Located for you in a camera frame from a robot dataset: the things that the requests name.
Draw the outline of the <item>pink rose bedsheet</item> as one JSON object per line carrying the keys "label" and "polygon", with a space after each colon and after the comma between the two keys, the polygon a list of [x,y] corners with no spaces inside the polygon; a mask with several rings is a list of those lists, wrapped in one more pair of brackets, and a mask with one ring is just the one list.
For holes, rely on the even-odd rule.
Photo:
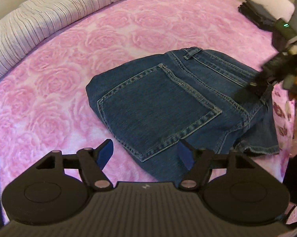
{"label": "pink rose bedsheet", "polygon": [[0,82],[0,190],[54,149],[75,153],[111,137],[88,105],[93,76],[186,47],[218,50],[254,68],[271,34],[237,0],[122,0],[55,33]]}

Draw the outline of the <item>blue denim jeans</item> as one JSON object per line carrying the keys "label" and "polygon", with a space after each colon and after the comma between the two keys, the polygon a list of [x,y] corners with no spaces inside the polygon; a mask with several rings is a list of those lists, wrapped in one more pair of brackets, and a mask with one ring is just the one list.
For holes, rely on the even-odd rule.
{"label": "blue denim jeans", "polygon": [[257,71],[198,47],[132,60],[92,78],[91,109],[135,162],[158,181],[187,172],[177,153],[185,140],[218,154],[279,152],[272,91],[250,85]]}

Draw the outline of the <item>white striped rolled duvet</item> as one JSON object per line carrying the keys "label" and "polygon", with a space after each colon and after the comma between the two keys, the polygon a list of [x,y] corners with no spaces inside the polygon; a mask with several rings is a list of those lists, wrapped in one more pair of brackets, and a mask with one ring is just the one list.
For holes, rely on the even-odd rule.
{"label": "white striped rolled duvet", "polygon": [[95,75],[196,44],[189,0],[28,0],[0,20],[0,84],[75,91]]}

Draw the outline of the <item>folded black clothes stack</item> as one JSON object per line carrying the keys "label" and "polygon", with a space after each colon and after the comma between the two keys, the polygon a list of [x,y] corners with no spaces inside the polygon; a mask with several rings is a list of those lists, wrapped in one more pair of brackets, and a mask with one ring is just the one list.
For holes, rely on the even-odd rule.
{"label": "folded black clothes stack", "polygon": [[245,0],[239,5],[238,11],[259,29],[268,32],[273,31],[276,18],[263,5],[252,0]]}

